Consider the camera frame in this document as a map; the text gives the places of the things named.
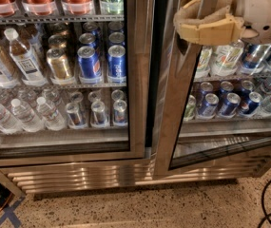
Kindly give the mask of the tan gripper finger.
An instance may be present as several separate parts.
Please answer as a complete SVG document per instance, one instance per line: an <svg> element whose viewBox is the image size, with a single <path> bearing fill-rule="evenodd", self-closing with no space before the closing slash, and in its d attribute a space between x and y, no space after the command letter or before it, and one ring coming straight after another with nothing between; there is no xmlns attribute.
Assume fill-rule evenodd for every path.
<svg viewBox="0 0 271 228"><path fill-rule="evenodd" d="M175 25L204 25L231 14L234 0L190 0L174 15Z"/></svg>
<svg viewBox="0 0 271 228"><path fill-rule="evenodd" d="M181 24L177 33L183 40L205 46L223 46L239 39L259 36L252 28L246 28L241 17L226 14L222 20L202 25Z"/></svg>

